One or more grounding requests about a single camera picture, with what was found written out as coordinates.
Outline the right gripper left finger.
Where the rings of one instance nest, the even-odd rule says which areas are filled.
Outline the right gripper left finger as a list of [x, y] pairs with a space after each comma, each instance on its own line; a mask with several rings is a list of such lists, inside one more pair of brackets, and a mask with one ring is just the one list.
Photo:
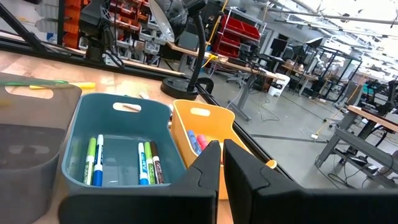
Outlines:
[[67, 196], [60, 223], [216, 223], [221, 149], [211, 141], [172, 184], [94, 188]]

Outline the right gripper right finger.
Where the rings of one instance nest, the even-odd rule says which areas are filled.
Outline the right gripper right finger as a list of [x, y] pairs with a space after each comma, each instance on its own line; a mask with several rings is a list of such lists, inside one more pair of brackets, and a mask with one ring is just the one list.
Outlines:
[[223, 168], [235, 223], [397, 223], [396, 190], [306, 189], [231, 139]]

